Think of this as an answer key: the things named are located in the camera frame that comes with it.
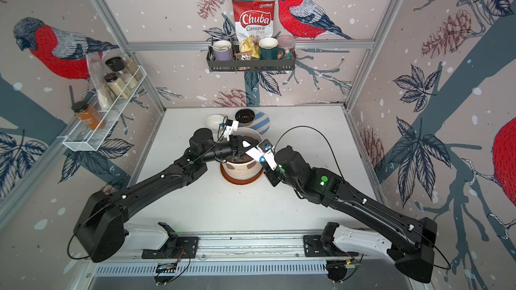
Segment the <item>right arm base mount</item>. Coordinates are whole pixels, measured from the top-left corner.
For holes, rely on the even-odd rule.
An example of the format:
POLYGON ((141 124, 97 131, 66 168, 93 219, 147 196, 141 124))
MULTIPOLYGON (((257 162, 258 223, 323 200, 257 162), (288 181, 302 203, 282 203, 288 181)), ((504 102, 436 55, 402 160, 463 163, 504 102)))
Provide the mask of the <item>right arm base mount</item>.
POLYGON ((304 254, 306 257, 330 257, 330 256, 349 256, 355 257, 358 252, 344 252, 334 243, 334 233, 340 227, 338 223, 329 222, 325 226, 321 235, 304 235, 304 254))

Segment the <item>white ceramic flower pot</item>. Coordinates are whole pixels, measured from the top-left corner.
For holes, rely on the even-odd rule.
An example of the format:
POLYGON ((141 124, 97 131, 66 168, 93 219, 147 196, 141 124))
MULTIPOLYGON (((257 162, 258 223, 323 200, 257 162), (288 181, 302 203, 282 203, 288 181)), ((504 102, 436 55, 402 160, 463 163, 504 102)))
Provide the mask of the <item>white ceramic flower pot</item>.
MULTIPOLYGON (((262 136, 251 128, 239 128, 234 132, 236 136, 243 136, 246 141, 261 142, 262 136)), ((262 166, 254 161, 250 156, 244 154, 244 156, 232 162, 231 158, 227 159, 227 162, 223 162, 220 165, 221 173, 223 177, 234 185, 247 185, 259 178, 262 174, 262 166)))

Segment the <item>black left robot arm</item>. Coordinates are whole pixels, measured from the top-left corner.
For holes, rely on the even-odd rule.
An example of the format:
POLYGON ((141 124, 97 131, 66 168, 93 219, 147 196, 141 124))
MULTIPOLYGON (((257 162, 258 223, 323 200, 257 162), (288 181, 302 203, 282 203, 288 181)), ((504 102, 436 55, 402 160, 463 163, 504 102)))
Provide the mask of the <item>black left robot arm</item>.
POLYGON ((128 235, 124 223, 146 206, 174 190, 186 187, 207 172, 207 163, 227 158, 239 160, 259 141, 250 136, 231 135, 226 142, 215 142, 208 128, 195 131, 189 147, 168 168, 133 186, 110 195, 93 193, 87 200, 73 228, 78 239, 94 263, 115 255, 128 235))

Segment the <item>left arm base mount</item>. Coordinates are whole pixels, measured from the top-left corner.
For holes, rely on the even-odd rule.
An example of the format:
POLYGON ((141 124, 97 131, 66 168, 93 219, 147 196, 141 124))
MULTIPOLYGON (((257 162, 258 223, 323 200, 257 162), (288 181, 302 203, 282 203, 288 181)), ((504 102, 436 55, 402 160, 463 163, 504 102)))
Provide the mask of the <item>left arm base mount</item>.
POLYGON ((143 259, 179 259, 184 255, 194 259, 198 250, 200 238, 197 236, 179 236, 165 222, 159 222, 158 225, 167 233, 167 240, 157 250, 144 249, 142 251, 143 259))

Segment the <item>blue white scrub brush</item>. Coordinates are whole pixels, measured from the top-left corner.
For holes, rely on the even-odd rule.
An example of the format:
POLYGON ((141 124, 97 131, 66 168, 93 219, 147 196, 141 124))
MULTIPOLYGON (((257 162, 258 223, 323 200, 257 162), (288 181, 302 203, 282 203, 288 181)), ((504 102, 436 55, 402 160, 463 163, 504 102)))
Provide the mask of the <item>blue white scrub brush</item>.
POLYGON ((266 153, 266 149, 260 146, 255 146, 250 148, 245 154, 250 156, 254 161, 262 163, 267 162, 265 157, 266 153))

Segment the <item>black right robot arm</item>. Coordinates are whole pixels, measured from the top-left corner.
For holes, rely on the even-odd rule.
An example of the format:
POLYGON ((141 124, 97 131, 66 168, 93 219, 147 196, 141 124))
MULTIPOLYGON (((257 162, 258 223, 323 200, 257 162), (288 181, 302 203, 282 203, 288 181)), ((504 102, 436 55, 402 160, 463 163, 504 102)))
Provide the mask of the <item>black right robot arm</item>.
POLYGON ((385 253, 402 274, 420 283, 430 282, 438 231, 434 220, 417 220, 387 208, 341 175, 310 166, 291 146, 276 152, 266 142, 259 161, 273 186, 289 185, 299 198, 345 213, 372 228, 390 242, 385 253))

